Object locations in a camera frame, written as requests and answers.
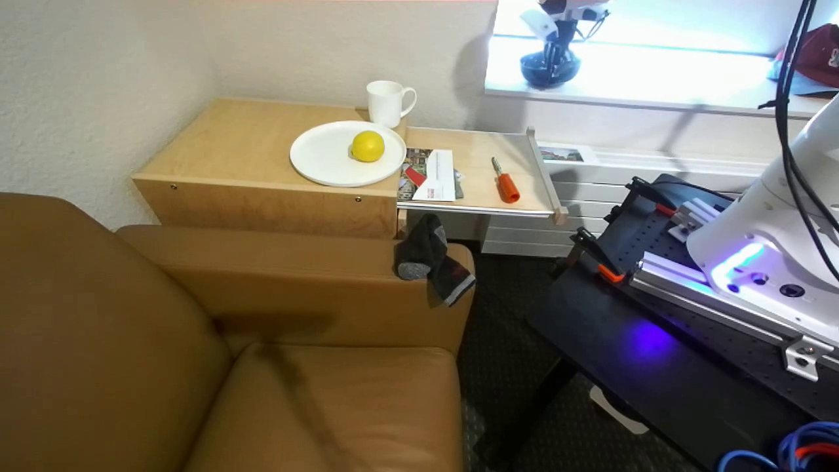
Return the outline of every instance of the white panel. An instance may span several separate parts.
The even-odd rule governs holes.
[[[472,125],[497,0],[200,0],[225,93],[364,105],[364,84],[419,92],[409,122]]]
[[[0,188],[152,221],[128,175],[215,93],[191,6],[10,0],[0,45]]]

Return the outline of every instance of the black cable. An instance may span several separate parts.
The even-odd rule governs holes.
[[[822,196],[814,190],[814,186],[807,184],[807,179],[801,172],[792,146],[789,146],[789,87],[792,87],[792,74],[795,74],[795,63],[803,47],[803,37],[811,28],[811,17],[815,9],[815,0],[803,0],[786,50],[784,50],[784,59],[781,59],[781,74],[780,74],[780,87],[776,87],[776,130],[781,138],[781,162],[784,162],[784,179],[789,186],[789,194],[795,198],[795,206],[818,249],[818,256],[824,259],[824,265],[831,270],[831,276],[839,281],[839,270],[833,268],[831,256],[826,255],[814,221],[806,213],[801,188],[806,188],[806,194],[811,196],[811,201],[815,204],[815,210],[831,222],[831,228],[839,228],[836,217],[826,210],[826,204],[822,201]]]

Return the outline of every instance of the red object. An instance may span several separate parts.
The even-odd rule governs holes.
[[[501,171],[501,165],[497,162],[497,158],[493,158],[493,167],[497,167],[497,186],[499,186],[501,201],[519,201],[523,194],[519,194],[515,179]]]

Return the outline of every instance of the window sill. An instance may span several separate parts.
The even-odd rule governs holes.
[[[539,51],[541,38],[493,37],[485,92],[539,101],[590,101],[667,110],[708,110],[771,116],[759,110],[773,99],[769,59],[756,55],[684,51],[622,45],[575,45],[579,74],[560,89],[531,89],[519,58]],[[811,118],[826,97],[792,97],[789,116]]]

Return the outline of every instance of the window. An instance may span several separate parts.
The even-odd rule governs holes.
[[[611,0],[600,32],[575,45],[579,74],[560,89],[531,89],[519,71],[519,58],[542,47],[519,17],[533,6],[499,0],[485,79],[493,93],[756,112],[773,97],[769,66],[801,0]],[[836,17],[839,0],[822,0],[811,27]],[[792,116],[822,105],[801,97]]]
[[[501,0],[497,34],[533,37],[519,12],[539,0]],[[611,0],[592,41],[719,51],[776,51],[801,0]],[[839,0],[822,0],[814,27],[836,20]]]

